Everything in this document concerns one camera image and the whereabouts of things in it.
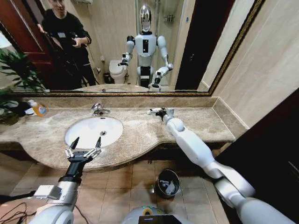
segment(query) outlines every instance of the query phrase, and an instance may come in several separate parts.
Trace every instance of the doorway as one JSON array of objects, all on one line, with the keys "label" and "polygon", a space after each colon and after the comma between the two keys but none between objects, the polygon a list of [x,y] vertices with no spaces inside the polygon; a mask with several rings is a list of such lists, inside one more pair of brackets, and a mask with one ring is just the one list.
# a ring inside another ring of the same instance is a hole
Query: doorway
[{"label": "doorway", "polygon": [[235,0],[196,0],[176,90],[197,90]]}]

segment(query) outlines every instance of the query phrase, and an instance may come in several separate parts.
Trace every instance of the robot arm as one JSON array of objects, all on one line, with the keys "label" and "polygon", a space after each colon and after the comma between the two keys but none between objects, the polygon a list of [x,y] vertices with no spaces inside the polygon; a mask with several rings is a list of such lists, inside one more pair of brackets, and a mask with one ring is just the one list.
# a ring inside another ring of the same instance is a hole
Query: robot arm
[{"label": "robot arm", "polygon": [[133,57],[133,49],[135,46],[135,39],[132,36],[127,37],[127,52],[122,54],[121,63],[118,64],[118,66],[121,65],[129,65],[129,62],[132,60]]},{"label": "robot arm", "polygon": [[220,179],[215,184],[217,193],[227,205],[236,208],[243,223],[294,224],[269,204],[250,198],[255,193],[254,188],[236,170],[218,163],[200,137],[190,131],[182,120],[174,118],[174,109],[156,108],[148,114],[160,116],[187,157],[211,178]]},{"label": "robot arm", "polygon": [[74,215],[72,213],[78,196],[78,186],[85,164],[91,162],[101,152],[101,137],[99,137],[94,149],[89,152],[76,151],[79,137],[65,149],[69,168],[65,175],[59,179],[58,185],[41,185],[34,196],[40,199],[49,199],[47,204],[36,211],[36,216],[30,224],[72,224]]},{"label": "robot arm", "polygon": [[163,36],[158,37],[157,45],[160,49],[160,53],[164,60],[165,66],[162,68],[159,68],[156,71],[155,82],[149,85],[149,89],[153,86],[153,87],[159,88],[161,90],[161,85],[159,83],[161,82],[161,79],[164,76],[166,76],[169,71],[173,70],[173,64],[168,63],[168,52],[167,52],[167,48],[166,48],[166,40]]}]

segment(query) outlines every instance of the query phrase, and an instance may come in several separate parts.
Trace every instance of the sink drain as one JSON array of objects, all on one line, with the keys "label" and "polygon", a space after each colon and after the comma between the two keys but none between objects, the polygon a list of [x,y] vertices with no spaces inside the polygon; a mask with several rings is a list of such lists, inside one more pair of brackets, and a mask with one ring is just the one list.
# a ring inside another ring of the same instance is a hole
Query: sink drain
[{"label": "sink drain", "polygon": [[100,133],[100,136],[104,136],[104,135],[106,135],[106,134],[107,134],[106,131],[102,131],[102,132]]}]

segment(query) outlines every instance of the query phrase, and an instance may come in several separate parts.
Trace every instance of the black cable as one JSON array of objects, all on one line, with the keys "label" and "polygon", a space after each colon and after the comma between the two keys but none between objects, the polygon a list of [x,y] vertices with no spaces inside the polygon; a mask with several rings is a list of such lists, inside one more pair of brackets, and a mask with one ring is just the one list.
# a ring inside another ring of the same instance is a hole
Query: black cable
[{"label": "black cable", "polygon": [[[25,210],[24,211],[17,211],[14,215],[12,215],[11,217],[5,219],[5,220],[1,220],[2,218],[4,218],[7,214],[9,214],[10,212],[12,212],[14,209],[16,209],[17,207],[19,207],[20,205],[24,204],[25,205]],[[31,214],[28,214],[27,213],[27,204],[25,202],[22,202],[20,204],[18,204],[17,206],[15,206],[14,208],[12,208],[10,211],[8,211],[7,213],[5,213],[1,218],[0,218],[0,224],[4,224],[8,221],[13,221],[15,219],[19,219],[19,221],[17,222],[18,224],[22,223],[25,219],[25,223],[27,223],[27,217],[29,216],[32,216],[32,215],[35,215],[36,212],[33,212]]]},{"label": "black cable", "polygon": [[24,211],[24,212],[26,212],[26,210],[27,210],[27,204],[26,204],[25,202],[22,202],[22,203],[18,204],[17,206],[15,206],[14,208],[12,208],[11,210],[9,210],[7,213],[5,213],[5,214],[0,218],[0,222],[3,222],[3,221],[1,221],[1,219],[2,219],[3,217],[5,217],[8,213],[12,212],[13,210],[15,210],[17,207],[19,207],[19,206],[22,205],[22,204],[25,205],[25,211]]},{"label": "black cable", "polygon": [[85,219],[86,223],[89,224],[89,222],[87,221],[87,218],[82,214],[81,210],[78,208],[77,205],[75,205],[75,207],[78,209],[80,215]]}]

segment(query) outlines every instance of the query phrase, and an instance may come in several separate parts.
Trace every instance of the person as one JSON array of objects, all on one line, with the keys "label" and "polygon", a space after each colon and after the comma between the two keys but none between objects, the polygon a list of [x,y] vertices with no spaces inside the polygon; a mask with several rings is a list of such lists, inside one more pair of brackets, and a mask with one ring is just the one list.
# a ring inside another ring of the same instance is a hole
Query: person
[{"label": "person", "polygon": [[86,50],[86,46],[92,42],[90,35],[84,30],[80,20],[66,10],[64,0],[48,1],[52,8],[46,10],[42,25],[38,24],[39,30],[49,34],[66,53],[69,63],[74,64],[80,75],[80,87],[83,77],[90,86],[96,85]]}]

